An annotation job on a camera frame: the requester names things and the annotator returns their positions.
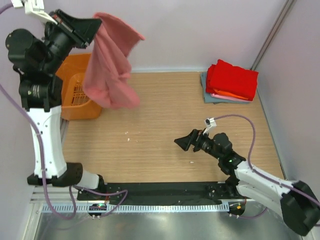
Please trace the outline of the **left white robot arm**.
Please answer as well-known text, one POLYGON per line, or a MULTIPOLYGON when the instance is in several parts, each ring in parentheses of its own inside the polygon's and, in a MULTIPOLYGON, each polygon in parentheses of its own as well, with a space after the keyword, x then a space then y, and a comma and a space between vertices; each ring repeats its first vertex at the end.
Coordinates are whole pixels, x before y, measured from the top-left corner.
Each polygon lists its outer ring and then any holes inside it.
POLYGON ((5 40, 8 59, 20 79, 18 109, 32 130, 35 167, 27 183, 78 187, 101 200, 107 191, 103 177, 84 170, 81 163, 65 161, 60 132, 63 81, 57 71, 72 49, 89 46, 102 22, 75 18, 60 9, 50 16, 52 21, 45 24, 42 39, 19 28, 5 40))

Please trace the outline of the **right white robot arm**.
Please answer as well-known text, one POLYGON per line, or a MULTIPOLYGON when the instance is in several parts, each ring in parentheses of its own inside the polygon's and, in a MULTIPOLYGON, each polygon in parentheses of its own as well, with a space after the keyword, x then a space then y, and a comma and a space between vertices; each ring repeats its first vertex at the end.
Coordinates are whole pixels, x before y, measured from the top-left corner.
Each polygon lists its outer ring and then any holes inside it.
POLYGON ((193 129, 190 134, 174 140, 184 151, 204 151, 218 160, 218 166, 229 176, 225 192, 231 198, 248 197, 278 214, 292 231, 307 236, 320 220, 320 203, 311 188, 301 180, 284 180, 269 174, 233 150, 223 133, 210 138, 193 129))

